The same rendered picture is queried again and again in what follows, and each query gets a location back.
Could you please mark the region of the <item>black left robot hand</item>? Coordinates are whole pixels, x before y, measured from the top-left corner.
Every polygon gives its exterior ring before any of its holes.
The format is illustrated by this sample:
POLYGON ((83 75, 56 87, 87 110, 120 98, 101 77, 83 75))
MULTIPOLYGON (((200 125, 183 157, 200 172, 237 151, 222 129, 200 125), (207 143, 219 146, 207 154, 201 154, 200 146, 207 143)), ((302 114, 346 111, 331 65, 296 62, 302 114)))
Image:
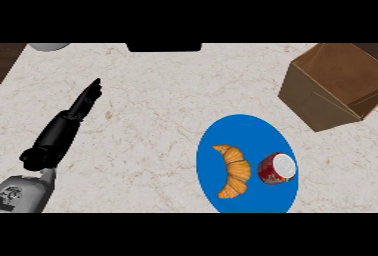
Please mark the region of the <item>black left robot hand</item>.
POLYGON ((28 171, 55 168, 71 147, 82 122, 102 95, 101 79, 83 90, 68 110, 62 110, 45 127, 34 145, 24 151, 20 160, 28 171))

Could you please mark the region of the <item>blue plate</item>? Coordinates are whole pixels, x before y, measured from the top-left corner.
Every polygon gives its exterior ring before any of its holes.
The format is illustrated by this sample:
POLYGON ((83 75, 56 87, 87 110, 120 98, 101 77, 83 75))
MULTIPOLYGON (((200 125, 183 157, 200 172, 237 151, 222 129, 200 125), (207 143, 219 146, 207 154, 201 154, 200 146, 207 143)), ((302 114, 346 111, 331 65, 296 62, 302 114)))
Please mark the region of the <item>blue plate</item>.
POLYGON ((197 171, 201 188, 214 208, 222 213, 285 213, 296 200, 299 176, 284 184, 266 184, 257 175, 260 162, 274 154, 284 153, 293 160, 296 154, 276 128, 250 115, 231 115, 209 127, 197 152, 197 171), (235 199, 220 199, 228 172, 222 154, 214 145, 237 147, 251 165, 247 192, 235 199))

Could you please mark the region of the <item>red can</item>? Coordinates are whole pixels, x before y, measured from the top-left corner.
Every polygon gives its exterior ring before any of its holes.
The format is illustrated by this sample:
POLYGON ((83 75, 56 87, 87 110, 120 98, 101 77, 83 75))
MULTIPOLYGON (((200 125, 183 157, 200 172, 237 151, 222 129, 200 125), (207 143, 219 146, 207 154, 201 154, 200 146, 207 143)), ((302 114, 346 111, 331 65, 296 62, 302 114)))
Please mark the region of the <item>red can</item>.
POLYGON ((296 162, 284 153, 274 153, 259 164, 257 175, 265 184, 276 185, 290 182, 296 173, 296 162))

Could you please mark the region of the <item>brown cardboard box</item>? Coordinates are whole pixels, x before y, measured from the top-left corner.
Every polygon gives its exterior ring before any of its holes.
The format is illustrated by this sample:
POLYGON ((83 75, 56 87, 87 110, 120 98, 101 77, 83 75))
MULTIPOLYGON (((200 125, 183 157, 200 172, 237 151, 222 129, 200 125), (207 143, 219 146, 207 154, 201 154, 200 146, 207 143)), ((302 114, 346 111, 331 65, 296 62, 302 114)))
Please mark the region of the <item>brown cardboard box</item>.
POLYGON ((319 43, 290 63, 279 99, 315 132, 378 107, 378 43, 319 43))

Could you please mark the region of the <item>grey round object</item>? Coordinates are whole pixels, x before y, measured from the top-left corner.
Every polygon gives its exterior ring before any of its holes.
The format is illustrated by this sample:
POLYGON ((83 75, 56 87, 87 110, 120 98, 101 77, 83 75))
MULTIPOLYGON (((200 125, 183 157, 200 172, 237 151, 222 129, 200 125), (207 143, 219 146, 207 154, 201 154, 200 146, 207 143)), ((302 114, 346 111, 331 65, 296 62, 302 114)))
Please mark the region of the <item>grey round object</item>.
POLYGON ((30 43, 30 46, 42 52, 51 52, 68 46, 68 43, 30 43))

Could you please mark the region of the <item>black appliance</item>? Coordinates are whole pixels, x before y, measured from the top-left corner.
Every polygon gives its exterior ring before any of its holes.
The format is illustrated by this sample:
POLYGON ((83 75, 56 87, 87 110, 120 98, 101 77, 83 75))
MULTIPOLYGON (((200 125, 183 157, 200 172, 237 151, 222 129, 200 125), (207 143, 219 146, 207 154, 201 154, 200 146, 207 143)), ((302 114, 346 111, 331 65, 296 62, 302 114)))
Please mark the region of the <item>black appliance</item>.
POLYGON ((201 43, 127 44, 132 52, 197 52, 201 50, 201 47, 201 43))

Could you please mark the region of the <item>golden croissant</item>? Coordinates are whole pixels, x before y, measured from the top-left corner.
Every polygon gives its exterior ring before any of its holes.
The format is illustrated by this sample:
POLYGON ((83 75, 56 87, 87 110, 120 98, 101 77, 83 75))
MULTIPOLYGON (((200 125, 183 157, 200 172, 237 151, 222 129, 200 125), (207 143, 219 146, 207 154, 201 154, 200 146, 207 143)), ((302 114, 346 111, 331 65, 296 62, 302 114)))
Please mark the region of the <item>golden croissant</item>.
POLYGON ((223 144, 214 145, 213 149, 222 154, 228 172, 226 184, 219 192, 219 198, 235 199, 247 192, 247 183, 251 179, 251 165, 238 147, 223 144))

